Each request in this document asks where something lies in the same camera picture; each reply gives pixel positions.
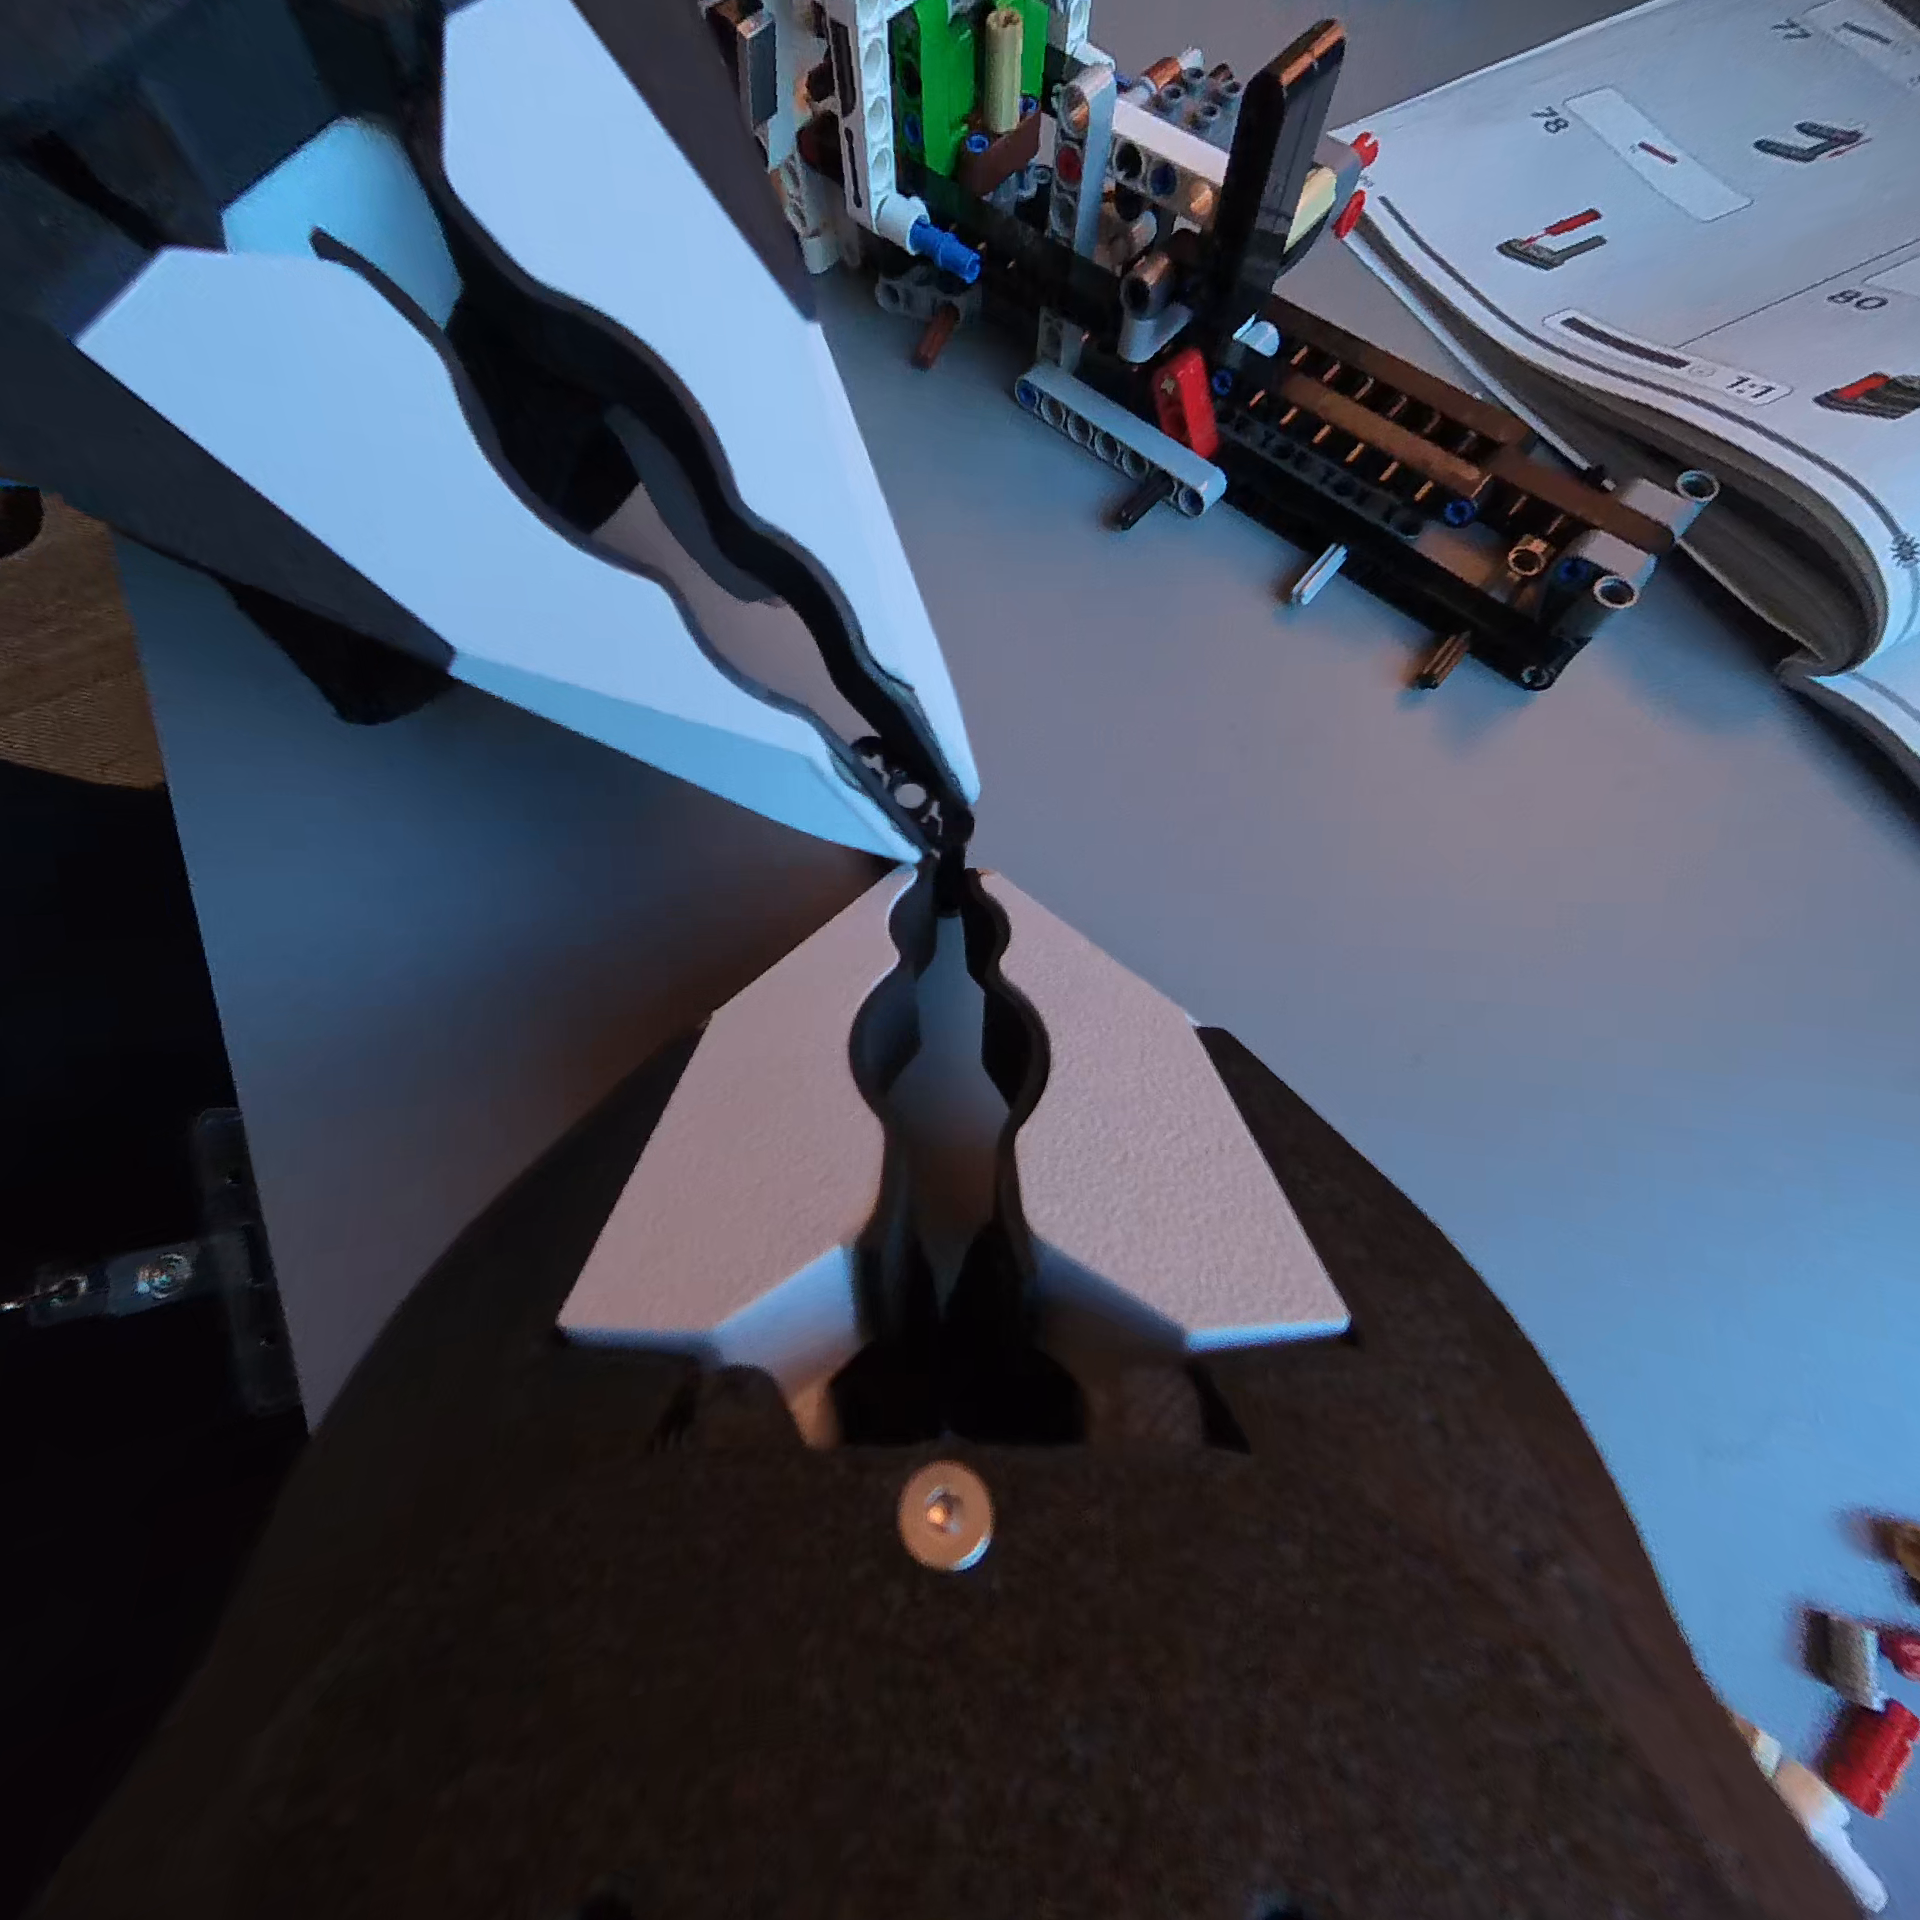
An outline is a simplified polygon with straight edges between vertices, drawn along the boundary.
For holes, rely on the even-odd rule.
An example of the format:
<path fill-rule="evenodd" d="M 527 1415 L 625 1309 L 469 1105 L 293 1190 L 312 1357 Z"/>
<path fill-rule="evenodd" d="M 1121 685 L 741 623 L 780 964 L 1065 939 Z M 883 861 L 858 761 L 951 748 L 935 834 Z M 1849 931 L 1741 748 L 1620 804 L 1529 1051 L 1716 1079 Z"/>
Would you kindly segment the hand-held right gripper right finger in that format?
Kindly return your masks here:
<path fill-rule="evenodd" d="M 1350 1309 L 1187 1011 L 1003 876 L 1001 978 L 1048 1063 L 1014 1129 L 1045 1331 L 1209 1354 L 1323 1338 Z"/>

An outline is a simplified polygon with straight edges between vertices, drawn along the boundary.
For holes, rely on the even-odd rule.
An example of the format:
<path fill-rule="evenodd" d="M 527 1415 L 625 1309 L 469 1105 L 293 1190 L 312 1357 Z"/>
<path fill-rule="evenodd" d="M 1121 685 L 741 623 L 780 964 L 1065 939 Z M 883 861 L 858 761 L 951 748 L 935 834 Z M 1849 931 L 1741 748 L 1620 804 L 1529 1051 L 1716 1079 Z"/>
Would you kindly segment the small black lego piece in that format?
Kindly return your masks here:
<path fill-rule="evenodd" d="M 968 854 L 975 828 L 971 806 L 948 793 L 938 780 L 922 778 L 874 732 L 853 737 L 850 752 L 881 788 L 894 813 L 902 816 L 924 843 L 931 871 L 931 909 L 942 919 L 957 918 L 966 904 Z"/>

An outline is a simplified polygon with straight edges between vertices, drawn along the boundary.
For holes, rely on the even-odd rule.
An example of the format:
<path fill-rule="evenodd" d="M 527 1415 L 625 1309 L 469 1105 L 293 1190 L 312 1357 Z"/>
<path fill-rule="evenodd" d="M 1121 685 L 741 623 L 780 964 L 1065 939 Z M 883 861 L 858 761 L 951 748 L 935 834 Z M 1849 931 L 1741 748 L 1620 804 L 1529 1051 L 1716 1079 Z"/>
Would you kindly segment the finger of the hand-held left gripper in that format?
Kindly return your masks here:
<path fill-rule="evenodd" d="M 162 247 L 78 348 L 449 650 L 454 679 L 785 828 L 890 860 L 922 829 L 803 707 L 750 689 L 658 569 L 596 552 L 482 444 L 440 312 L 354 237 L 454 268 L 399 139 L 338 115 Z"/>
<path fill-rule="evenodd" d="M 948 662 L 696 3 L 445 3 L 445 190 L 533 353 L 640 418 L 717 552 L 890 752 L 974 807 Z"/>

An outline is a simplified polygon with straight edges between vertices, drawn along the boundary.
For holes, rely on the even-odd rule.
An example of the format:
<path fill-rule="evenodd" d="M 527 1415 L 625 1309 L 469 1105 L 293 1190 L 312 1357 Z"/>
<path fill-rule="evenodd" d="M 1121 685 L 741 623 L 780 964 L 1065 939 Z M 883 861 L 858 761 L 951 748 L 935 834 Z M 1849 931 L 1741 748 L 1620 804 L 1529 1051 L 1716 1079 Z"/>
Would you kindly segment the tan lego piece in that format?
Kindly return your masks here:
<path fill-rule="evenodd" d="M 1804 1611 L 1802 1625 L 1808 1669 L 1851 1708 L 1881 1714 L 1887 1694 L 1877 1630 L 1817 1606 Z"/>

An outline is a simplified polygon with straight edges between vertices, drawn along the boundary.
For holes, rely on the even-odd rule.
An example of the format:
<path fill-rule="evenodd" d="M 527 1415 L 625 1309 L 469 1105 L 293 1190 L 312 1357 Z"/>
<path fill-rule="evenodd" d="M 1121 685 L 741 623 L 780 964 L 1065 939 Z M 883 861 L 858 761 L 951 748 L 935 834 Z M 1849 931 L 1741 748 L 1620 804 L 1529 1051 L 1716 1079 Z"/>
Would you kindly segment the person's dark clothing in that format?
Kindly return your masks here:
<path fill-rule="evenodd" d="M 3 763 L 1 1279 L 198 1236 L 234 1105 L 163 790 Z M 23 1914 L 198 1664 L 305 1437 L 215 1297 L 1 1330 L 1 1905 Z"/>

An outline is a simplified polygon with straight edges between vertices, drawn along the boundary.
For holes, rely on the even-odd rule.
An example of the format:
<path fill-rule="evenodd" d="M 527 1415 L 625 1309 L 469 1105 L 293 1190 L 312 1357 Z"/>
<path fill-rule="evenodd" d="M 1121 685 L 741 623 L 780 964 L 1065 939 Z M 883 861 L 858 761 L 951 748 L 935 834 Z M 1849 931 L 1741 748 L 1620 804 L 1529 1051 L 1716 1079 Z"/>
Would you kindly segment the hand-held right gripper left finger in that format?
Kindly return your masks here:
<path fill-rule="evenodd" d="M 851 1025 L 899 965 L 891 867 L 705 1021 L 557 1330 L 767 1374 L 807 1445 L 837 1439 L 832 1375 L 858 1347 L 853 1248 L 883 1126 Z"/>

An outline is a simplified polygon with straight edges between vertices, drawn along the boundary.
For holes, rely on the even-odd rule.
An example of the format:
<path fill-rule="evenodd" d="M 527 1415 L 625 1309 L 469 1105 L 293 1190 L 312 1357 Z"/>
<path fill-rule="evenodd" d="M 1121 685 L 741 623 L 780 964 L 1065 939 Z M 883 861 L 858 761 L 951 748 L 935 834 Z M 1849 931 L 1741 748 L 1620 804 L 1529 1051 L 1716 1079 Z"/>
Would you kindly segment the white lego piece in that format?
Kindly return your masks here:
<path fill-rule="evenodd" d="M 1760 1771 L 1856 1904 L 1867 1914 L 1884 1911 L 1887 1890 L 1854 1845 L 1849 1804 L 1811 1768 L 1787 1758 L 1782 1742 L 1763 1727 L 1739 1714 L 1732 1714 L 1732 1721 Z"/>

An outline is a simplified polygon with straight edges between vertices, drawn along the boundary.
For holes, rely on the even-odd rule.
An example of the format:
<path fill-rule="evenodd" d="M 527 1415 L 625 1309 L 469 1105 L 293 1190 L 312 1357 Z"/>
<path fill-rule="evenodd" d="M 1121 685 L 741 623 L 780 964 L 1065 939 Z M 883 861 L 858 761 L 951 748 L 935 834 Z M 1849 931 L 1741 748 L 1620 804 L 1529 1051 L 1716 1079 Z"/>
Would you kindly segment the black table clamp bracket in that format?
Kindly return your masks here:
<path fill-rule="evenodd" d="M 254 1418 L 298 1411 L 302 1388 L 238 1107 L 195 1118 L 191 1159 L 200 1191 L 195 1236 L 82 1266 L 43 1266 L 28 1283 L 3 1291 L 1 1315 L 52 1331 L 211 1301 L 239 1405 Z"/>

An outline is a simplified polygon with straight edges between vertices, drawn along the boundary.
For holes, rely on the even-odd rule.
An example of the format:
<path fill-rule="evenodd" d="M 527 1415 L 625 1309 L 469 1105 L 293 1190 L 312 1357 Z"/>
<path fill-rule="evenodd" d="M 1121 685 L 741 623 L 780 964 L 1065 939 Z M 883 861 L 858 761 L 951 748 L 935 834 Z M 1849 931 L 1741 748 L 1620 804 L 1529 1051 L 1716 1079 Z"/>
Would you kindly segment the partly built lego model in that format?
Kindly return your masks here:
<path fill-rule="evenodd" d="M 1411 684 L 1478 657 L 1529 692 L 1638 605 L 1718 498 L 1609 480 L 1544 434 L 1284 300 L 1366 209 L 1369 132 L 1327 127 L 1320 17 L 1250 80 L 1187 48 L 1133 68 L 1092 3 L 699 1 L 810 274 L 868 275 L 929 370 L 959 328 L 1029 340 L 1014 400 L 1123 476 L 1119 531 L 1228 503 L 1429 626 Z"/>

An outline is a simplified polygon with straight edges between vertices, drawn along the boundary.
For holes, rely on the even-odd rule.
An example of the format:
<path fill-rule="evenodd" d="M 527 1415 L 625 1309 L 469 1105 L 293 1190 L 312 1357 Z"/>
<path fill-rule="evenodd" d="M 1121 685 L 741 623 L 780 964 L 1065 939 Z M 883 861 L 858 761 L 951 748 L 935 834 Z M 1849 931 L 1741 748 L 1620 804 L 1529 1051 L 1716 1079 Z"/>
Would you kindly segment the red ridged lego piece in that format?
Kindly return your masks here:
<path fill-rule="evenodd" d="M 1820 1773 L 1856 1812 L 1880 1817 L 1907 1775 L 1915 1739 L 1917 1714 L 1899 1699 L 1847 1702 L 1822 1748 Z"/>

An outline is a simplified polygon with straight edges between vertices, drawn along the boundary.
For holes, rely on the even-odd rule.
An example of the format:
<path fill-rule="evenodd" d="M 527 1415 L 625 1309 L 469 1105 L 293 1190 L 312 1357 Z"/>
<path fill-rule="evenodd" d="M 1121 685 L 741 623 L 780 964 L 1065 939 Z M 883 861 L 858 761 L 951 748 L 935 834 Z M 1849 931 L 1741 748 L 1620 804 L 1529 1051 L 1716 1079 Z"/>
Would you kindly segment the open lego instruction booklet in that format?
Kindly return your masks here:
<path fill-rule="evenodd" d="M 1356 119 L 1350 247 L 1917 763 L 1915 3 L 1642 3 Z"/>

